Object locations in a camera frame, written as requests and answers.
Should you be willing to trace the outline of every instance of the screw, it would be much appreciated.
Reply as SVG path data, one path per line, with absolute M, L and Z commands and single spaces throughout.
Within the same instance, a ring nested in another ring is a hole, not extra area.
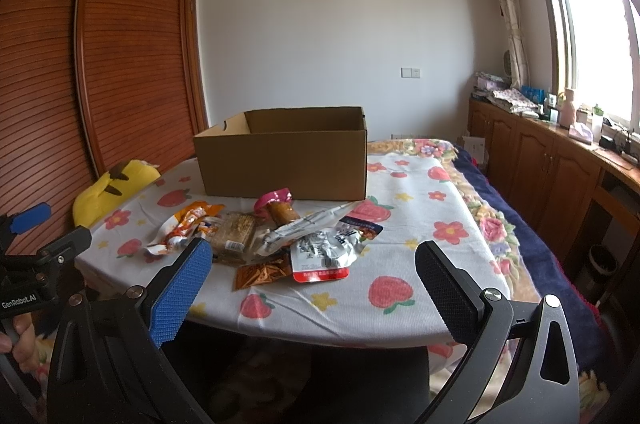
M 489 301 L 500 301 L 502 299 L 502 294 L 498 289 L 489 288 L 484 290 L 484 297 Z
M 129 287 L 127 289 L 127 298 L 129 299 L 139 298 L 140 296 L 142 296 L 142 293 L 144 291 L 145 291 L 144 287 L 141 287 L 140 285 Z
M 69 298 L 69 304 L 72 307 L 76 307 L 80 303 L 82 303 L 82 294 L 74 294 L 73 296 L 71 296 L 71 298 Z
M 545 296 L 545 303 L 555 309 L 557 309 L 560 306 L 560 300 L 553 294 L 547 294 Z

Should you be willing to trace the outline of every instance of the white tablecloth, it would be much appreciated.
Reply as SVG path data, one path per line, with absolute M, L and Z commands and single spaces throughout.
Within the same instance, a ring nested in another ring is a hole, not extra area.
M 235 269 L 214 264 L 190 319 L 307 343 L 448 346 L 450 334 L 415 272 L 414 251 L 425 240 L 435 240 L 482 288 L 508 293 L 478 226 L 437 159 L 389 153 L 369 155 L 368 162 L 369 197 L 358 212 L 384 230 L 351 265 L 347 278 L 309 284 L 285 278 L 233 292 Z M 141 245 L 175 211 L 199 199 L 229 210 L 250 211 L 254 204 L 247 198 L 205 196 L 197 160 L 187 160 L 92 227 L 92 246 L 78 256 L 76 267 L 89 285 L 108 295 L 147 285 L 175 255 L 151 257 Z M 306 214 L 337 204 L 296 200 L 293 206 Z

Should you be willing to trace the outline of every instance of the window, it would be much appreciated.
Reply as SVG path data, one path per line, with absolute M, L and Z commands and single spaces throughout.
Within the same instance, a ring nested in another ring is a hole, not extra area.
M 640 20 L 629 0 L 546 0 L 552 27 L 554 90 L 639 130 Z

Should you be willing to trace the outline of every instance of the wooden wardrobe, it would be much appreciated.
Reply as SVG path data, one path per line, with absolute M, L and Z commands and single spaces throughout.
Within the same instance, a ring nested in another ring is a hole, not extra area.
M 122 160 L 165 171 L 207 127 L 193 0 L 0 0 L 0 214 L 48 202 L 31 254 Z

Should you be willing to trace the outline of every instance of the human hand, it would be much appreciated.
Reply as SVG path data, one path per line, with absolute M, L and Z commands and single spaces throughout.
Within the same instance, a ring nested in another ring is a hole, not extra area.
M 14 318 L 15 331 L 20 340 L 12 345 L 8 336 L 0 333 L 0 354 L 12 352 L 23 372 L 34 372 L 40 365 L 36 349 L 36 331 L 31 321 L 31 314 L 20 314 Z

